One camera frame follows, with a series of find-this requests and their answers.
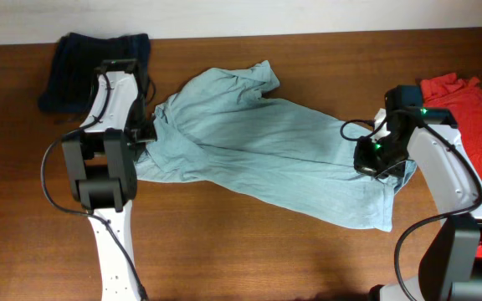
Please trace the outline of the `light blue t-shirt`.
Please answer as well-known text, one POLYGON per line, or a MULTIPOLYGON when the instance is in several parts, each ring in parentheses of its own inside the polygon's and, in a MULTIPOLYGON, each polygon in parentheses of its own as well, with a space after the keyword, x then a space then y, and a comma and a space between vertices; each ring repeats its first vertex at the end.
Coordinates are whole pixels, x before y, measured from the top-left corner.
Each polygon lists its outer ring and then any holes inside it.
POLYGON ((407 179, 353 166, 367 133, 286 99, 268 62, 211 68, 155 108, 156 140, 136 162, 141 181, 210 181, 278 207, 351 229, 392 229, 407 179))

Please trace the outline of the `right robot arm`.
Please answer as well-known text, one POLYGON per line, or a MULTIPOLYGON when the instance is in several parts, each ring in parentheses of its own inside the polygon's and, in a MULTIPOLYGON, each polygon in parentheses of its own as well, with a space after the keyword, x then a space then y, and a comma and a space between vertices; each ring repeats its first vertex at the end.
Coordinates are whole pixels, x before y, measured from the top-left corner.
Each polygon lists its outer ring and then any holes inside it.
POLYGON ((407 161, 423 173, 438 210, 400 236, 394 256, 413 231, 439 222, 416 276, 371 288, 370 300, 482 300, 482 181, 468 158, 458 124, 447 109, 429 108, 418 86, 399 85, 384 96, 382 120, 356 138, 354 168, 372 178, 404 177, 407 161))

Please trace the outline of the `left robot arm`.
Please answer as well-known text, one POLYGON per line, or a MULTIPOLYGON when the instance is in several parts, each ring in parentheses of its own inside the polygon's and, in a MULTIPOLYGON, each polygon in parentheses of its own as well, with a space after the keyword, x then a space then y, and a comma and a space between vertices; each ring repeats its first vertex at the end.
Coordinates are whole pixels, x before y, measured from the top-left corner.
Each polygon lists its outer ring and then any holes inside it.
POLYGON ((146 300, 131 237, 134 161, 150 136, 146 76, 136 59, 104 60, 93 75, 87 117, 62 140, 70 189, 93 229, 102 299, 146 300))

